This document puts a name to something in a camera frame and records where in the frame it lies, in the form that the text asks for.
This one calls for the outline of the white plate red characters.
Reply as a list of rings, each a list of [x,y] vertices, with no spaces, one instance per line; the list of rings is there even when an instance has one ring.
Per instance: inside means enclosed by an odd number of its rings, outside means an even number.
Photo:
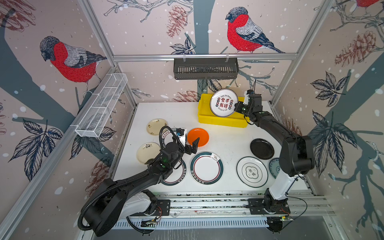
[[[234,91],[222,89],[212,95],[210,109],[215,116],[226,118],[235,112],[235,104],[238,102],[238,96]]]

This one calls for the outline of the teal patterned plate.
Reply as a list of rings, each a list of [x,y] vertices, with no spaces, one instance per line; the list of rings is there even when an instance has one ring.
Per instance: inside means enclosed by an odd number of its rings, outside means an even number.
[[[269,171],[270,171],[270,174],[272,175],[272,177],[274,179],[276,179],[276,177],[278,176],[280,169],[281,169],[281,167],[280,167],[280,163],[279,163],[279,158],[274,158],[274,159],[270,160]]]

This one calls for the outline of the white plate black flower outline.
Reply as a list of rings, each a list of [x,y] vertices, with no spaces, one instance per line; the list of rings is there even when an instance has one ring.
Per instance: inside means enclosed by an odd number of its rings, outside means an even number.
[[[263,187],[269,178],[266,166],[257,158],[244,157],[237,163],[239,179],[251,188]]]

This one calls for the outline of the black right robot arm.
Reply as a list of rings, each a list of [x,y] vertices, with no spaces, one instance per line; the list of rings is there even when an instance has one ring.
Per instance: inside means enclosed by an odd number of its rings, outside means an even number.
[[[266,190],[263,202],[264,209],[274,213],[287,205],[288,193],[294,182],[315,167],[312,139],[292,132],[271,113],[263,111],[262,96],[252,90],[245,92],[244,101],[235,104],[235,111],[268,132],[282,146],[279,157],[281,170],[275,182]]]

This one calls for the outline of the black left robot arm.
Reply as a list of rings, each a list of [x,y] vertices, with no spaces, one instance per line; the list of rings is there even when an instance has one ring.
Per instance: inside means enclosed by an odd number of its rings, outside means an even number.
[[[183,146],[179,141],[170,142],[160,150],[145,171],[123,180],[104,180],[81,209],[78,228],[82,231],[92,230],[98,237],[106,234],[121,218],[126,202],[136,194],[144,193],[147,196],[149,192],[146,189],[166,180],[184,154],[197,152],[199,141],[196,139],[191,146]]]

